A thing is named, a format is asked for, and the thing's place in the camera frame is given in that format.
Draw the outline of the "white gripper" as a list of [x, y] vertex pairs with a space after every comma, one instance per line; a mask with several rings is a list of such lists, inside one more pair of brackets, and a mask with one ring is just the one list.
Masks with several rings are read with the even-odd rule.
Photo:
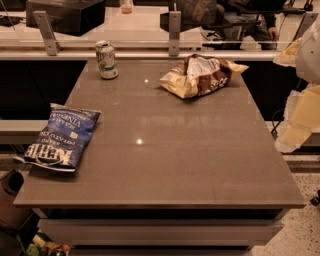
[[291, 153], [299, 149], [320, 127], [320, 17], [301, 38], [273, 58], [273, 63], [296, 67], [299, 78], [313, 83], [302, 92], [292, 90], [286, 102], [284, 121], [279, 126], [275, 147]]

